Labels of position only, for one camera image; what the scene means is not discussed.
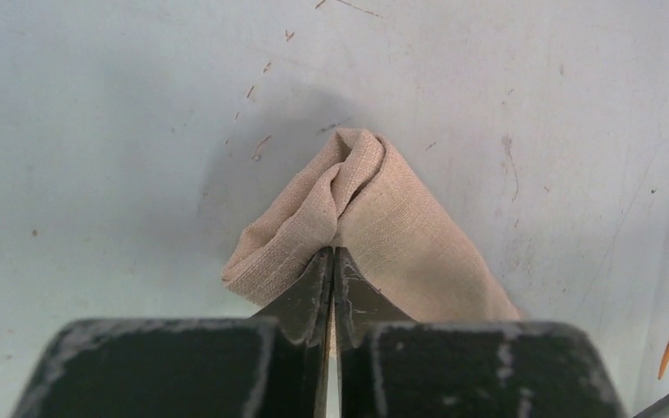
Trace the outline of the beige cloth napkin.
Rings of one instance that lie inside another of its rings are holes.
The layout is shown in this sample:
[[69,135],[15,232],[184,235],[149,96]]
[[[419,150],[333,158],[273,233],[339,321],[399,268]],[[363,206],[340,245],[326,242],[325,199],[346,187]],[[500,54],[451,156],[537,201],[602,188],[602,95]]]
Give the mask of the beige cloth napkin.
[[347,248],[365,278],[415,320],[521,317],[473,242],[371,131],[337,130],[242,232],[221,278],[264,306],[326,246]]

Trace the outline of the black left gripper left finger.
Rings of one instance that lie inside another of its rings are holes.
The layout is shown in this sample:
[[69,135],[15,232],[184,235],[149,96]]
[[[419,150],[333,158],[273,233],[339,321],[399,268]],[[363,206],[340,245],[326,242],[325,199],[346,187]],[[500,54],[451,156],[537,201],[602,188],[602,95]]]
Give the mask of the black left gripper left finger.
[[334,250],[323,247],[294,284],[256,314],[277,325],[262,417],[326,415],[333,268]]

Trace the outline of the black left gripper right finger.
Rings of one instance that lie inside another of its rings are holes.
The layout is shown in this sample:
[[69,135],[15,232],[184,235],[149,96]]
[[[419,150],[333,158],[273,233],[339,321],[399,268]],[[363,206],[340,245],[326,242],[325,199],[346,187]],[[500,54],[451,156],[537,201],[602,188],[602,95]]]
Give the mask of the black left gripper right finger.
[[342,417],[383,417],[368,333],[381,322],[413,319],[374,287],[345,247],[334,250],[333,309]]

